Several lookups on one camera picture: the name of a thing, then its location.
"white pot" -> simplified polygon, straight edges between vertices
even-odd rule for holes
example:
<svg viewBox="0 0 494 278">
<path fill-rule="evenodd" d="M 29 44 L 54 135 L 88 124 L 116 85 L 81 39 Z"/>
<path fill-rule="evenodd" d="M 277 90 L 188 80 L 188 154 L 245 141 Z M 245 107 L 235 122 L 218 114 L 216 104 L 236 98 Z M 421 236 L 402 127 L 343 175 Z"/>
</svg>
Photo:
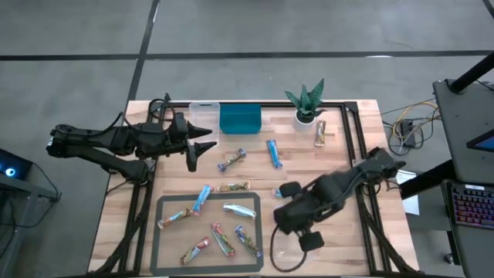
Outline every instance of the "white pot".
<svg viewBox="0 0 494 278">
<path fill-rule="evenodd" d="M 316 122 L 316 118 L 314 117 L 310 123 L 303 123 L 296 117 L 296 112 L 297 110 L 295 110 L 295 120 L 293 121 L 293 126 L 295 127 L 295 129 L 297 131 L 309 131 Z"/>
</svg>

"computer monitor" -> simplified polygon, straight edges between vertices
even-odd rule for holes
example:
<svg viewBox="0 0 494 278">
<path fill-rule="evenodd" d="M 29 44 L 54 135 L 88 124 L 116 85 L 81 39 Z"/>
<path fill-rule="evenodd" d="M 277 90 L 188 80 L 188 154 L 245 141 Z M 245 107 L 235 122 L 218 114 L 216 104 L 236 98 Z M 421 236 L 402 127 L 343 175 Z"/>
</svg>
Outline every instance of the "computer monitor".
<svg viewBox="0 0 494 278">
<path fill-rule="evenodd" d="M 494 152 L 494 130 L 480 135 L 466 144 L 468 148 Z"/>
</svg>

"clear plastic container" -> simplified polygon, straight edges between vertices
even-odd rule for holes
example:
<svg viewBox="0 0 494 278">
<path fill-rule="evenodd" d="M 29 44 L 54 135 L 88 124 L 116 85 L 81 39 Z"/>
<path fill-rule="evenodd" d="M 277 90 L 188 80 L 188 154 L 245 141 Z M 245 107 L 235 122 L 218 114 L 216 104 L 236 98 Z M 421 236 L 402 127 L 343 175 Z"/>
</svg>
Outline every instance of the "clear plastic container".
<svg viewBox="0 0 494 278">
<path fill-rule="evenodd" d="M 191 124 L 196 127 L 208 128 L 213 131 L 211 134 L 191 139 L 190 142 L 218 142 L 220 112 L 219 103 L 208 101 L 193 102 L 188 105 L 188 110 L 191 114 L 191 118 L 189 119 Z"/>
</svg>

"keyboard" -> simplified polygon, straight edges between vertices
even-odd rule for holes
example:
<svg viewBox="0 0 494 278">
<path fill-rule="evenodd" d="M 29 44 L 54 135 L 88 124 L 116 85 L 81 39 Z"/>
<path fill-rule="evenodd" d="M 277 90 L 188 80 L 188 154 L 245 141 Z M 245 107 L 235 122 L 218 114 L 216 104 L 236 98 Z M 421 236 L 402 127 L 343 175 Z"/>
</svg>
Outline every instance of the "keyboard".
<svg viewBox="0 0 494 278">
<path fill-rule="evenodd" d="M 451 190 L 456 224 L 494 229 L 494 190 L 465 187 Z"/>
</svg>

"gray floor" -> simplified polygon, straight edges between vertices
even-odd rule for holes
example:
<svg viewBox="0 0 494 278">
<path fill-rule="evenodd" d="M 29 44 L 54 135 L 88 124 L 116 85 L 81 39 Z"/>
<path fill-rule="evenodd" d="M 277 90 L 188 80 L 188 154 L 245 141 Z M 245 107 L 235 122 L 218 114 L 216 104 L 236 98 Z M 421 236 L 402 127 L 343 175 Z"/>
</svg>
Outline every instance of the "gray floor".
<svg viewBox="0 0 494 278">
<path fill-rule="evenodd" d="M 0 55 L 138 54 L 151 2 L 0 0 Z M 493 33 L 482 0 L 163 0 L 148 52 L 484 50 L 494 49 Z M 325 98 L 377 99 L 386 111 L 431 98 L 434 80 L 455 78 L 481 58 L 147 61 L 137 99 L 165 92 L 176 100 L 283 99 L 284 90 L 325 78 Z M 125 109 L 135 66 L 134 60 L 0 62 L 0 147 L 40 163 L 63 192 L 30 231 L 15 277 L 86 271 L 108 175 L 85 161 L 51 158 L 45 146 L 56 124 L 107 126 Z M 410 116 L 430 111 L 420 107 Z M 421 150 L 402 159 L 413 171 L 449 159 L 441 124 Z M 444 232 L 411 228 L 421 270 L 462 275 L 442 262 L 449 252 Z"/>
</svg>

